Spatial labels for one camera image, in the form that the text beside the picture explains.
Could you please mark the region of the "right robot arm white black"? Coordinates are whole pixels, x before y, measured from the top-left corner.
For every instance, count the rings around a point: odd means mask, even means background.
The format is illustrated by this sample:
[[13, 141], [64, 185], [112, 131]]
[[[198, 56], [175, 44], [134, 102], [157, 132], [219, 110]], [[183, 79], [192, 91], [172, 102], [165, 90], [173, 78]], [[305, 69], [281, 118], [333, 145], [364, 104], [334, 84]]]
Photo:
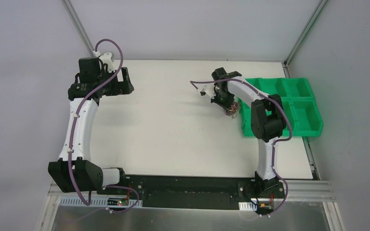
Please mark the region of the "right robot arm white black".
[[214, 80], [212, 103], [230, 112], [238, 97], [250, 107], [250, 127], [259, 148], [254, 191], [260, 197], [267, 197], [279, 183], [280, 177], [275, 173], [277, 145], [283, 130], [290, 125], [281, 97], [257, 89], [237, 71], [228, 73], [220, 67], [211, 76]]

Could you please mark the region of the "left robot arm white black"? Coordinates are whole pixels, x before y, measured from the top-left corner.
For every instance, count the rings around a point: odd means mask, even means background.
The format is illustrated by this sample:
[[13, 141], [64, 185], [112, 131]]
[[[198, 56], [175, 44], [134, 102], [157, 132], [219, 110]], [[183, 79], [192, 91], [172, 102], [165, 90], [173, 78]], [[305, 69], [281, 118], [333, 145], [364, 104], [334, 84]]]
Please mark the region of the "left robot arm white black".
[[90, 143], [95, 114], [103, 96], [127, 95], [134, 91], [128, 69], [121, 68], [122, 81], [114, 75], [118, 65], [109, 52], [95, 58], [79, 59], [79, 72], [68, 89], [69, 124], [66, 140], [57, 161], [48, 172], [64, 193], [98, 191], [109, 185], [115, 194], [127, 191], [128, 182], [118, 167], [101, 168], [91, 162]]

